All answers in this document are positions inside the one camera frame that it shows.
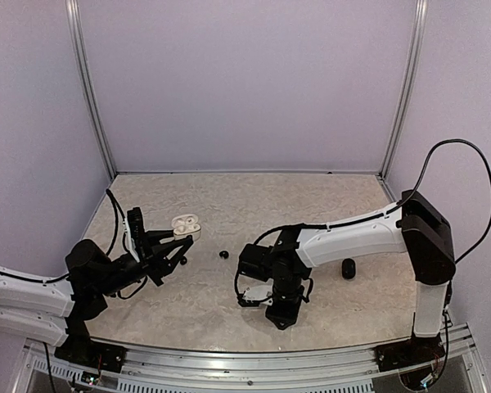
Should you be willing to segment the white earbud charging case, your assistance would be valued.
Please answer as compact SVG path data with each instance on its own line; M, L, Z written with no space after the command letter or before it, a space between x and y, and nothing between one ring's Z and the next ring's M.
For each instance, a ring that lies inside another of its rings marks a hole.
M171 227L173 229L173 237L175 240L192 236L193 240L197 241L201 235L199 218L194 214L179 215L173 218Z

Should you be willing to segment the black oval charging case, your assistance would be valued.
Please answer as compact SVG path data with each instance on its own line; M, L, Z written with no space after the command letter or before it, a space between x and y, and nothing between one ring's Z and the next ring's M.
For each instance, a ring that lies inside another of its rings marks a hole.
M347 258L342 261L341 275L345 280L352 280L356 276L356 262L353 259Z

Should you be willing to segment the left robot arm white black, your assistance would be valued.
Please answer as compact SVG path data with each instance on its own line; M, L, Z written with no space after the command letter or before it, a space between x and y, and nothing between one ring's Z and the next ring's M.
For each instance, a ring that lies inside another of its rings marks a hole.
M0 266L0 332L59 347L81 364L98 356L85 323L137 282L161 286L184 264L195 235L149 231L133 248L112 260L91 239L78 242L66 256L68 273L59 278L22 273Z

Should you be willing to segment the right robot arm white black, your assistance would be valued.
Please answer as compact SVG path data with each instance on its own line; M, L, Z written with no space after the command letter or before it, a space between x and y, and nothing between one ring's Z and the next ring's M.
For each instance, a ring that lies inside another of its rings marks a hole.
M449 222L418 191L373 213L324 224L289 224L274 228L272 246L248 243L239 255L236 276L259 280L236 292L241 307L266 305L267 318L280 330L294 325L310 292L302 282L312 269L360 256L406 253L417 284L413 337L402 346L403 357L420 363L434 347L449 283L456 273Z

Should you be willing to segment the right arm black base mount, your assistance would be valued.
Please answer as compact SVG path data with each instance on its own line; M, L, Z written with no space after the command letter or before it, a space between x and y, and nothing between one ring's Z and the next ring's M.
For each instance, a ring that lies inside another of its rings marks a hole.
M431 362L446 354L440 334L427 338L412 334L407 340L379 345L374 351L381 373Z

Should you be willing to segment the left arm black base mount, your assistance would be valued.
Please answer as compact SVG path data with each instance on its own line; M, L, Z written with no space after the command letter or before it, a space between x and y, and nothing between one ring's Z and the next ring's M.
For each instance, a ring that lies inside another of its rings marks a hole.
M127 352L123 346L94 341L83 320L67 318L65 322L67 338L56 347L56 358L100 371L121 372Z

